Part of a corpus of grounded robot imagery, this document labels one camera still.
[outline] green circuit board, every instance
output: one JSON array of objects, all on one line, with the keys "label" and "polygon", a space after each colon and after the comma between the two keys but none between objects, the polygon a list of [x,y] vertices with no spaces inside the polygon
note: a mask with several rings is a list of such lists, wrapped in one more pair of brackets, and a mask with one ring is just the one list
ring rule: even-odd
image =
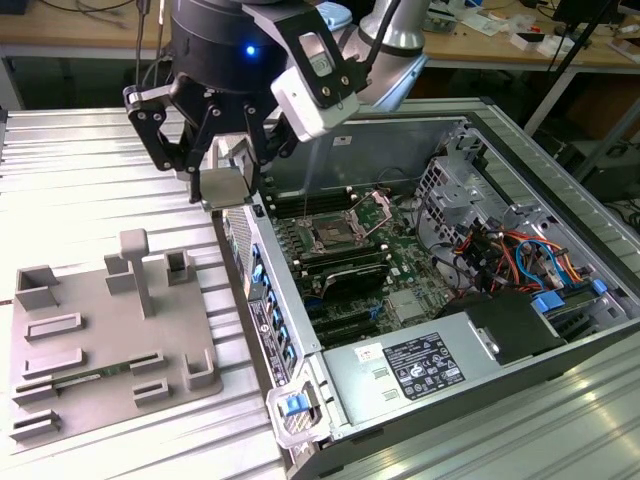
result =
[{"label": "green circuit board", "polygon": [[[366,191],[359,190],[356,193],[362,198]],[[357,239],[353,230],[347,228],[348,215],[345,211],[272,220],[280,246],[290,265],[304,255],[321,256],[323,253],[340,251],[354,245],[388,246],[385,263],[390,267],[389,274],[380,288],[359,298],[327,302],[309,294],[304,288],[299,288],[309,317],[314,327],[317,327],[317,333],[323,330],[326,322],[336,324],[336,320],[339,323],[342,318],[366,312],[370,312],[371,319],[375,321],[377,332],[372,336],[396,331],[433,319],[455,297],[450,285],[432,265],[429,254],[420,246],[411,222],[404,220],[409,214],[400,210],[393,201],[389,203],[389,207],[391,219],[364,240]],[[385,218],[383,209],[374,201],[363,201],[355,211],[360,225],[367,232]],[[456,279],[449,280],[450,284],[456,282]],[[328,335],[322,332],[318,333],[318,337],[323,341]],[[325,346],[339,344],[338,341]]]}]

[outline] warning label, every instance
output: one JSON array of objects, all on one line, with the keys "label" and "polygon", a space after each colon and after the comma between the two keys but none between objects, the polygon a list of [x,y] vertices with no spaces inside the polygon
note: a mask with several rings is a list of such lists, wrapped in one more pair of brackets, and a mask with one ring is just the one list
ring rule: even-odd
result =
[{"label": "warning label", "polygon": [[385,348],[384,356],[409,400],[417,400],[464,380],[437,332]]}]

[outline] table leg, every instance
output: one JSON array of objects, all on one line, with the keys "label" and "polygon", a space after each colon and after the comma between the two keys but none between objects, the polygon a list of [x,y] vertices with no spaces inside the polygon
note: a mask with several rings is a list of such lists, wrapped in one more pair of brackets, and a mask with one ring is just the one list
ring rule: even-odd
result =
[{"label": "table leg", "polygon": [[553,106],[556,104],[558,99],[562,96],[564,91],[567,89],[573,77],[576,76],[575,72],[564,72],[555,85],[549,90],[547,96],[544,97],[544,100],[540,103],[536,111],[531,115],[531,118],[524,126],[524,131],[533,135],[538,130],[538,127],[542,123],[542,121],[547,117]]},{"label": "table leg", "polygon": [[22,110],[22,98],[16,88],[7,59],[0,46],[0,108],[4,110]]}]

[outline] wooden workbench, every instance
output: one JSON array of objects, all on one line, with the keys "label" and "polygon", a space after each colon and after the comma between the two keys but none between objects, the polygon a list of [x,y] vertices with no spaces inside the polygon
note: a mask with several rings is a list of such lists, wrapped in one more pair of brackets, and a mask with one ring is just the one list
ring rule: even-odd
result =
[{"label": "wooden workbench", "polygon": [[[485,1],[488,10],[491,10],[491,6],[505,5],[506,2],[507,0]],[[516,14],[533,15],[538,19],[536,25],[547,34],[553,33],[553,28],[557,25],[537,10],[526,8],[517,1],[495,11],[507,17]],[[640,74],[639,64],[633,63],[607,46],[611,37],[594,34],[591,40],[591,46],[576,56],[573,66],[637,69]],[[451,35],[425,32],[424,52],[433,60],[506,63],[522,65],[525,67],[523,70],[527,64],[548,65],[550,62],[549,58],[538,52],[523,52],[512,45],[506,33],[497,33],[489,37],[462,24],[458,24],[455,33]]]},{"label": "wooden workbench", "polygon": [[[72,0],[50,0],[60,6],[73,7]],[[116,3],[97,2],[94,5]],[[540,12],[525,8],[517,0],[485,0],[486,10],[505,15],[535,15],[537,25],[545,33],[551,33],[555,25]],[[171,38],[169,21],[171,0],[165,11],[164,43]],[[154,58],[158,35],[158,4],[153,2],[147,18],[142,41],[143,58]],[[0,104],[4,108],[20,108],[19,94],[12,88],[10,69],[2,68],[3,57],[54,57],[54,58],[133,58],[138,15],[134,4],[121,7],[117,19],[126,28],[94,20],[79,13],[62,12],[32,0],[24,16],[0,15]],[[459,24],[454,34],[425,33],[424,52],[430,58],[428,67],[475,68],[505,70],[546,70],[550,59],[537,52],[523,52],[509,42],[509,36],[498,33],[486,36]],[[532,133],[562,95],[573,76],[579,72],[640,74],[640,65],[611,50],[607,46],[610,37],[592,35],[593,44],[578,54],[565,72],[539,112],[536,121],[528,124]]]},{"label": "wooden workbench", "polygon": [[[492,6],[505,5],[507,0],[487,0]],[[58,5],[73,6],[69,0],[52,0]],[[153,2],[147,18],[142,45],[145,49],[154,49],[158,34],[158,3]],[[93,20],[78,13],[62,12],[38,1],[32,1],[24,16],[0,15],[0,45],[38,45],[57,47],[85,48],[134,48],[137,33],[137,11],[134,4],[118,9],[122,15],[117,17],[127,28],[119,28],[107,22]],[[168,21],[167,7],[164,38],[171,38],[171,25]],[[545,33],[551,33],[555,25],[537,10],[525,8],[520,2],[514,2],[505,8],[496,9],[501,14],[535,15],[536,23]],[[523,52],[509,42],[509,36],[498,33],[486,36],[465,25],[459,24],[455,34],[446,35],[425,32],[424,51],[433,60],[462,62],[493,62],[515,65],[547,64],[549,59],[537,52]],[[602,68],[638,69],[627,58],[614,52],[607,46],[610,37],[592,36],[591,47],[581,52],[574,65]]]}]

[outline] motherboard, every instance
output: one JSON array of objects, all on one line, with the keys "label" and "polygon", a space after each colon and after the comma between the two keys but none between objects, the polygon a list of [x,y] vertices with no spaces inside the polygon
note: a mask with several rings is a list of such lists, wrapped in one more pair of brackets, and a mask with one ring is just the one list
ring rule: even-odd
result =
[{"label": "motherboard", "polygon": [[272,224],[325,348],[436,317],[455,298],[415,235],[411,208],[388,189],[289,197]]}]

